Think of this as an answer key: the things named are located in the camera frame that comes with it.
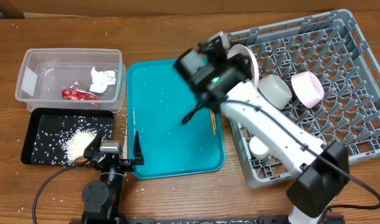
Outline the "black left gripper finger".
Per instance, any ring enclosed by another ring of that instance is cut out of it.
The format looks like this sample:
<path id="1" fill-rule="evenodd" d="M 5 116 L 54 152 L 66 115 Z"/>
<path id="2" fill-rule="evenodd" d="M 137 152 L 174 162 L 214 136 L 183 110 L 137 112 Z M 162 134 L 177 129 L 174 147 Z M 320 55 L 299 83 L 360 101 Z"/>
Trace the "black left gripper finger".
<path id="1" fill-rule="evenodd" d="M 86 159 L 92 159 L 95 152 L 100 150 L 102 143 L 102 134 L 97 134 L 95 138 L 87 145 L 83 152 L 83 157 Z"/>
<path id="2" fill-rule="evenodd" d="M 140 137 L 139 137 L 138 131 L 135 132 L 133 155 L 134 155 L 135 165 L 144 165 L 144 156 L 141 149 Z"/>

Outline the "brown food scrap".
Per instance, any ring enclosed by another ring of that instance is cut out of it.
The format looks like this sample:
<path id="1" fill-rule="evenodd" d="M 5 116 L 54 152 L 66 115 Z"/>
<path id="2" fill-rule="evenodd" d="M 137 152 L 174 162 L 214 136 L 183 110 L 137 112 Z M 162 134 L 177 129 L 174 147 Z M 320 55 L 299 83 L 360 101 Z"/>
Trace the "brown food scrap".
<path id="1" fill-rule="evenodd" d="M 78 157 L 78 158 L 76 158 L 76 159 L 74 160 L 74 163 L 75 163 L 75 164 L 80 164 L 80 163 L 82 163 L 82 162 L 87 162 L 87 161 L 88 161 L 88 159 L 85 158 L 85 157 Z"/>

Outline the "pink round plate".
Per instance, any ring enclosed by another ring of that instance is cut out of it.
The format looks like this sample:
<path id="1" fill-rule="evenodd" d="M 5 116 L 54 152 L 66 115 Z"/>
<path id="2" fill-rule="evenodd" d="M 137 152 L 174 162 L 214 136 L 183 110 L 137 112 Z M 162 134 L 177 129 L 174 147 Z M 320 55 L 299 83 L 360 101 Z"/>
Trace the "pink round plate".
<path id="1" fill-rule="evenodd" d="M 249 57 L 250 62 L 250 68 L 252 73 L 252 83 L 255 89 L 258 88 L 259 84 L 259 67 L 257 64 L 257 59 L 255 57 L 255 54 L 252 52 L 252 50 L 244 45 L 236 44 L 230 48 L 227 54 L 227 58 L 231 58 L 237 54 L 241 54 L 243 56 Z"/>

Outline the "pile of white rice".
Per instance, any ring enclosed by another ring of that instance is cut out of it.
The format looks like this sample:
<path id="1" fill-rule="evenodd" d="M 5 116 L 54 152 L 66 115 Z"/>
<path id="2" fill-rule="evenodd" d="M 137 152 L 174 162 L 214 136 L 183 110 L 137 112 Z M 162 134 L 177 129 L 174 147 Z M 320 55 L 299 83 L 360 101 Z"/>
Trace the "pile of white rice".
<path id="1" fill-rule="evenodd" d="M 30 161 L 36 165 L 70 166 L 83 156 L 97 134 L 110 140 L 113 129 L 114 119 L 108 117 L 43 115 Z"/>

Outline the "red snack wrapper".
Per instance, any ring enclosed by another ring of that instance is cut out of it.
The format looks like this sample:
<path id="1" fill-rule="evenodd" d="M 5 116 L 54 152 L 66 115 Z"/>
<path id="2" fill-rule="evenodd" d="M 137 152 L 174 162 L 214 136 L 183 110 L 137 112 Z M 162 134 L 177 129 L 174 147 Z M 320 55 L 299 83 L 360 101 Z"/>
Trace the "red snack wrapper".
<path id="1" fill-rule="evenodd" d="M 99 100 L 94 93 L 87 90 L 78 82 L 75 82 L 69 88 L 62 90 L 62 98 L 65 100 Z"/>

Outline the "white napkin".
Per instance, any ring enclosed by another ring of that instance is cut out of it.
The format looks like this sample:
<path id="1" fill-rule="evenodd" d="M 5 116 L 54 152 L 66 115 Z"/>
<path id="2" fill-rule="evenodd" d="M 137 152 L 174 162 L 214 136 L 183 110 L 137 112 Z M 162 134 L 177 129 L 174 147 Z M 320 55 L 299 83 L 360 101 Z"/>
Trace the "white napkin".
<path id="1" fill-rule="evenodd" d="M 91 69 L 92 84 L 90 91 L 93 93 L 104 93 L 110 85 L 116 84 L 116 72 L 113 70 L 96 71 L 95 67 Z"/>

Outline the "wooden chopstick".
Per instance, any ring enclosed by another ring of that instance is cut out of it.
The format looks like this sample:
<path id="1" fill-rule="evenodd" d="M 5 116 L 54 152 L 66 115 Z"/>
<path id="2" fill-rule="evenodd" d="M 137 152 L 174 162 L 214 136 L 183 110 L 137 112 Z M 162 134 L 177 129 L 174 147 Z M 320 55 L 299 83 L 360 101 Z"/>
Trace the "wooden chopstick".
<path id="1" fill-rule="evenodd" d="M 213 128 L 213 135 L 216 135 L 216 118 L 215 118 L 215 113 L 212 109 L 210 109 L 210 116 L 211 116 L 211 124 Z"/>
<path id="2" fill-rule="evenodd" d="M 212 125 L 213 135 L 215 135 L 216 134 L 215 116 L 214 116 L 214 112 L 211 109 L 210 109 L 210 118 L 211 118 L 211 125 Z"/>

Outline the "grey bowl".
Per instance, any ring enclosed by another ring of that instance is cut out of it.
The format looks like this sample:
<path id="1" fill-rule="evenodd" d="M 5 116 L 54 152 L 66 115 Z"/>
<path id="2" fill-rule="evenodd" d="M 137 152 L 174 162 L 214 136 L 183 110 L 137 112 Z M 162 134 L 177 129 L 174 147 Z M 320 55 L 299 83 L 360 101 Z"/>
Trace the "grey bowl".
<path id="1" fill-rule="evenodd" d="M 259 91 L 276 108 L 282 110 L 292 98 L 292 92 L 277 75 L 270 74 L 259 81 Z"/>

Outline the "pink bowl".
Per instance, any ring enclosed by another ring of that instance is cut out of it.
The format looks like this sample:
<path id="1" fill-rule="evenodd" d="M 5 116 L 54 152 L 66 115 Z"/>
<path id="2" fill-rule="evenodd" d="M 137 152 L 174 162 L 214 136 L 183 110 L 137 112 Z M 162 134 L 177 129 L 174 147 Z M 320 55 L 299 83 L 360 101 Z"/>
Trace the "pink bowl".
<path id="1" fill-rule="evenodd" d="M 314 73 L 302 72 L 293 75 L 291 84 L 296 97 L 307 108 L 313 108 L 323 100 L 324 90 Z"/>

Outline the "white cup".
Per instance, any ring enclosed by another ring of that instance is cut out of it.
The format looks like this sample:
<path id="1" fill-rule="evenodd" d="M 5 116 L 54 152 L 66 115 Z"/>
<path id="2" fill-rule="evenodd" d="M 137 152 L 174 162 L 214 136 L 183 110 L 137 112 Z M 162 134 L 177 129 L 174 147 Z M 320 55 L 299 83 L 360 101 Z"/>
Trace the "white cup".
<path id="1" fill-rule="evenodd" d="M 269 148 L 256 136 L 250 139 L 248 148 L 250 154 L 259 160 L 263 160 L 265 157 L 272 155 Z"/>

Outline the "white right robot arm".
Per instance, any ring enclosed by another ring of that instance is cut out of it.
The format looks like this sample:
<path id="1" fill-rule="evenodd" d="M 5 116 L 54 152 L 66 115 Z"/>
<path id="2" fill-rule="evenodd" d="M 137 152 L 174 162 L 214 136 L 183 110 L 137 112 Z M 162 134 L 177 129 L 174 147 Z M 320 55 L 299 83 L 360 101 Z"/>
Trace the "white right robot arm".
<path id="1" fill-rule="evenodd" d="M 244 45 L 230 45 L 227 35 L 218 32 L 198 49 L 184 52 L 174 69 L 195 94 L 196 111 L 210 108 L 239 122 L 296 178 L 287 190 L 294 206 L 289 223 L 323 221 L 329 204 L 349 182 L 348 153 L 341 142 L 325 145 L 298 127 L 259 93 L 254 53 Z"/>

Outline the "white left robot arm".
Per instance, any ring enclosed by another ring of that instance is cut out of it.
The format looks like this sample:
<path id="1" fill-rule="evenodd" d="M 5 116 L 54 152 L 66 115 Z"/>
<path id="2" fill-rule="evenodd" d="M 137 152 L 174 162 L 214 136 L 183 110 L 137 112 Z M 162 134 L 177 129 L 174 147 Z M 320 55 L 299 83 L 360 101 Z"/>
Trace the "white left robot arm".
<path id="1" fill-rule="evenodd" d="M 133 153 L 133 159 L 120 158 L 121 144 L 117 141 L 104 141 L 101 134 L 97 134 L 85 148 L 83 157 L 100 171 L 100 179 L 88 183 L 82 191 L 82 223 L 128 223 L 119 212 L 119 206 L 125 174 L 144 165 L 138 133 L 135 134 Z"/>

